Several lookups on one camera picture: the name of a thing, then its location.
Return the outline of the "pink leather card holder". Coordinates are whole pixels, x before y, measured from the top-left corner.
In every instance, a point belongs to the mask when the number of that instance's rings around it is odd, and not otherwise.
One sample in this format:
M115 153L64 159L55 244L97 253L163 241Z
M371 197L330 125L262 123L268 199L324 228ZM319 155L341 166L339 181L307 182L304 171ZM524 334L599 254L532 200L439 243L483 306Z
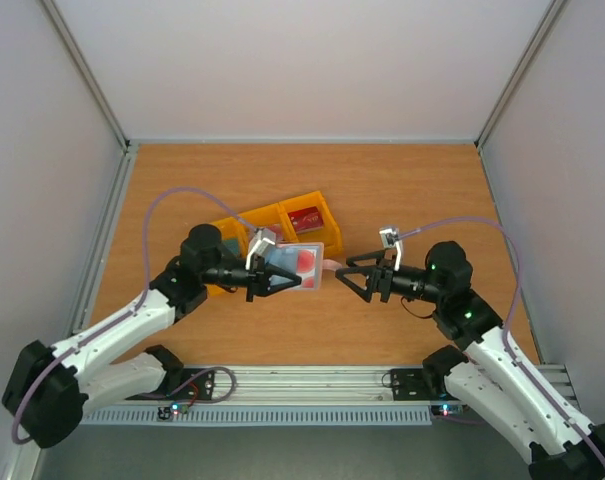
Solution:
M291 290L313 291L321 287L323 272L335 272L343 265L324 257L323 243L278 244L266 256L270 266L295 274L301 283Z

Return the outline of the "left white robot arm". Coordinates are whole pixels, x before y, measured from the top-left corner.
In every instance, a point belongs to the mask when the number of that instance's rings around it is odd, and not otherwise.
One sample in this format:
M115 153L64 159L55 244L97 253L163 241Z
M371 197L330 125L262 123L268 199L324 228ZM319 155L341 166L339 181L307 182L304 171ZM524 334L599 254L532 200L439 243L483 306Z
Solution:
M234 255L211 224L193 227L179 253L129 304L89 329L51 346L21 349L2 395L12 415L11 439L50 448L80 423L90 400L83 388L101 368L154 333L174 325L207 299L210 285L243 289L246 299L298 287L302 279L270 263L274 234L256 231L247 257Z

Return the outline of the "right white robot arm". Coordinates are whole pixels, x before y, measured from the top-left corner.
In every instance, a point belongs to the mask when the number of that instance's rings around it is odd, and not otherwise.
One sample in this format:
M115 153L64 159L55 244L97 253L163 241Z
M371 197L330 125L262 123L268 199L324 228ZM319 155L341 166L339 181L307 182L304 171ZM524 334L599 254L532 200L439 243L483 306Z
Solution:
M364 301L378 295L419 300L450 340L422 363L435 396L474 410L521 456L533 479L605 479L605 423L595 424L563 397L471 286L473 268L454 241L435 244L422 268L377 251L348 259L336 277Z

